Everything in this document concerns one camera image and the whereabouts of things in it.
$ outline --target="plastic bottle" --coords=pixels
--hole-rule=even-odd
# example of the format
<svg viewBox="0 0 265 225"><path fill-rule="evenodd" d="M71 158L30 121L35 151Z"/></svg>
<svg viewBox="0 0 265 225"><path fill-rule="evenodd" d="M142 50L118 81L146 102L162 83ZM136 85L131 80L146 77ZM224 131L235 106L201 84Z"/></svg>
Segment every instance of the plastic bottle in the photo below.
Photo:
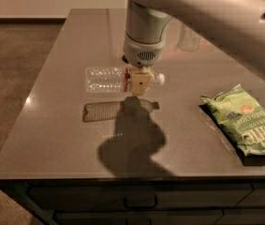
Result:
<svg viewBox="0 0 265 225"><path fill-rule="evenodd" d="M131 88L130 67L88 67L85 71L85 88L88 93L121 93ZM151 84L163 85L165 77L151 69Z"/></svg>

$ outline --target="green chip bag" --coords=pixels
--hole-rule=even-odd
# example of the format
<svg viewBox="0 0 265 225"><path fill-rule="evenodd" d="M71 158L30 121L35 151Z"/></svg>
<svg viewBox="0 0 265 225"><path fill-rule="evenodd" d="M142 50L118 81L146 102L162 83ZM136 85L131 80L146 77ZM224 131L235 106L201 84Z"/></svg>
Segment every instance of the green chip bag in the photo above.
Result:
<svg viewBox="0 0 265 225"><path fill-rule="evenodd" d="M200 98L218 126L246 157L265 156L265 109L240 85L214 98Z"/></svg>

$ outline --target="clear plastic bottle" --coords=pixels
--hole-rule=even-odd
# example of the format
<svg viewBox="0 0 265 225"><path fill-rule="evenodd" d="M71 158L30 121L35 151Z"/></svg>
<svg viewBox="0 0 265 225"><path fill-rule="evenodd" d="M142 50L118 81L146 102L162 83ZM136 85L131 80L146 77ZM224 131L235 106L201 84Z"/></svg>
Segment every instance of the clear plastic bottle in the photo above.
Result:
<svg viewBox="0 0 265 225"><path fill-rule="evenodd" d="M121 93L129 92L131 88L130 67L88 67L85 71L85 88L88 93ZM163 74L152 75L150 84L162 85Z"/></svg>

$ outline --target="drawer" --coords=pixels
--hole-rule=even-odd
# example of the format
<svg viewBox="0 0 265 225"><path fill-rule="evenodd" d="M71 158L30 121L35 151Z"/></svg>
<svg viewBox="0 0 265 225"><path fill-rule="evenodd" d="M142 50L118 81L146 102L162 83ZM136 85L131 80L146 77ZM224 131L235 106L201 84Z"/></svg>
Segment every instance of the drawer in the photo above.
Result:
<svg viewBox="0 0 265 225"><path fill-rule="evenodd" d="M251 191L249 184L33 187L28 195L46 210L86 212L231 207Z"/></svg>
<svg viewBox="0 0 265 225"><path fill-rule="evenodd" d="M265 206L265 183L253 183L254 191L247 196L239 206Z"/></svg>
<svg viewBox="0 0 265 225"><path fill-rule="evenodd" d="M60 225L204 225L214 224L221 217L221 210L57 213L54 216Z"/></svg>
<svg viewBox="0 0 265 225"><path fill-rule="evenodd" d="M224 215L215 224L265 224L265 208L226 209Z"/></svg>

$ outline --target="gray tabletop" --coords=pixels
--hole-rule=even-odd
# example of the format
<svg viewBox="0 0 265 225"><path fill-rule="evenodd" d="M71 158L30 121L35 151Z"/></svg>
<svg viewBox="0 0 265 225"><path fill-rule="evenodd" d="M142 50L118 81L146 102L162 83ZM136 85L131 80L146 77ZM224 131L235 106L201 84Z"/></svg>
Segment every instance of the gray tabletop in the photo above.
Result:
<svg viewBox="0 0 265 225"><path fill-rule="evenodd" d="M181 24L169 26L154 70L168 82L144 96L88 94L85 69L123 66L125 11L74 9L56 40L0 155L0 179L260 177L200 105L240 83L265 107L265 82L202 39L177 48ZM157 102L147 112L140 100ZM124 101L115 119L85 123L85 104Z"/></svg>

